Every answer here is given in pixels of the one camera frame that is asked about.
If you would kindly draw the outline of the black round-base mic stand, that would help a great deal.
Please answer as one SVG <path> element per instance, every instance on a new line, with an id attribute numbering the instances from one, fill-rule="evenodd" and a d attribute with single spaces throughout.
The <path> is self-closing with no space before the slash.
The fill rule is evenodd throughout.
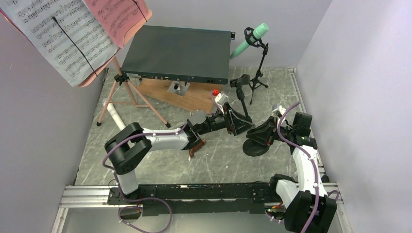
<path id="1" fill-rule="evenodd" d="M 249 85 L 249 82 L 250 82 L 250 75 L 243 74 L 241 75 L 240 78 L 230 80 L 229 84 L 230 84 L 230 87 L 236 88 L 236 95 L 237 95 L 238 100 L 242 104 L 242 108 L 245 114 L 245 120 L 248 121 L 251 125 L 252 119 L 250 118 L 248 114 L 247 107 L 244 101 L 245 94 L 242 90 L 242 87 L 244 85 Z M 252 139 L 247 139 L 243 143 L 242 150 L 246 155 L 250 157 L 258 157 L 258 156 L 262 156 L 263 154 L 265 154 L 269 150 L 269 146 L 264 146 L 264 145 L 261 145 L 253 141 Z"/>

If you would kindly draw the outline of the black tripod mic stand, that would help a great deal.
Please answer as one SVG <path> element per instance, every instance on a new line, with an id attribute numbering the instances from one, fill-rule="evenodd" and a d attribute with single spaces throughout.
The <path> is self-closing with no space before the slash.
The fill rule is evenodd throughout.
<path id="1" fill-rule="evenodd" d="M 259 88 L 259 87 L 261 87 L 261 86 L 264 86 L 265 88 L 268 88 L 268 87 L 269 87 L 268 85 L 262 83 L 262 82 L 259 80 L 259 78 L 263 77 L 263 73 L 261 72 L 261 68 L 262 68 L 264 59 L 265 59 L 265 57 L 266 57 L 266 55 L 267 55 L 267 53 L 268 53 L 269 44 L 267 43 L 266 46 L 267 46 L 266 48 L 263 48 L 262 58 L 261 58 L 259 67 L 258 67 L 258 69 L 257 69 L 257 71 L 256 71 L 255 77 L 254 77 L 254 78 L 250 81 L 250 83 L 249 83 L 249 86 L 250 86 L 251 91 L 252 91 L 252 95 L 251 95 L 251 99 L 250 99 L 250 105 L 251 105 L 252 102 L 253 102 L 254 91 L 255 91 L 257 88 Z"/>

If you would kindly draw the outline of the green microphone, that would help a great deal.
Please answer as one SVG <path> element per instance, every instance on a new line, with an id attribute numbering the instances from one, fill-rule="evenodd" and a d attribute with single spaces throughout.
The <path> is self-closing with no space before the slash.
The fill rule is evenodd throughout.
<path id="1" fill-rule="evenodd" d="M 269 26 L 266 23 L 258 25 L 256 28 L 247 27 L 244 30 L 245 40 L 238 45 L 230 54 L 230 60 L 236 58 L 250 46 L 266 48 L 266 44 L 262 42 L 262 37 L 269 31 Z"/>

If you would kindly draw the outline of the white microphone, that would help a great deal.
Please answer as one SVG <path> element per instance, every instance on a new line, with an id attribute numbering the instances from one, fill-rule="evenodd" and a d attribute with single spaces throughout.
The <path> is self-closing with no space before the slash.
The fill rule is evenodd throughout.
<path id="1" fill-rule="evenodd" d="M 116 111 L 113 103 L 110 102 L 110 103 L 108 104 L 106 110 L 109 112 L 110 116 L 111 116 L 112 119 L 114 120 L 114 122 L 115 122 L 115 124 L 117 125 L 117 127 L 118 127 L 120 130 L 123 130 L 126 126 L 125 126 L 123 120 L 121 119 L 121 117 L 119 116 L 118 112 Z"/>

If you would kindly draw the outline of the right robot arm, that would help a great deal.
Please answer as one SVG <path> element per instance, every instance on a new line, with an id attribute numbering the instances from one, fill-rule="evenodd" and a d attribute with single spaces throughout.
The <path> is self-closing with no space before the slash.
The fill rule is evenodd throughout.
<path id="1" fill-rule="evenodd" d="M 294 233 L 326 233 L 337 210 L 336 200 L 328 196 L 321 179 L 317 142 L 310 136 L 312 115 L 297 112 L 292 125 L 282 126 L 285 114 L 275 109 L 263 124 L 247 132 L 243 152 L 251 157 L 265 154 L 274 141 L 285 142 L 295 161 L 298 180 L 276 174 L 271 178 L 268 196 L 282 200 L 282 222 Z"/>

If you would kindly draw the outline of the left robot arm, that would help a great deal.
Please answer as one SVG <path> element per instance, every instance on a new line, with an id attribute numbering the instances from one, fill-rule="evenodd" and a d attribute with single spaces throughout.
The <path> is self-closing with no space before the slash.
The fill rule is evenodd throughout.
<path id="1" fill-rule="evenodd" d="M 134 122 L 106 142 L 103 165 L 114 172 L 121 188 L 120 197 L 132 204 L 140 196 L 135 170 L 149 152 L 172 149 L 193 152 L 202 144 L 200 136 L 203 134 L 226 129 L 236 136 L 254 127 L 249 116 L 235 111 L 227 102 L 222 112 L 208 114 L 198 110 L 183 126 L 173 130 L 150 130 Z"/>

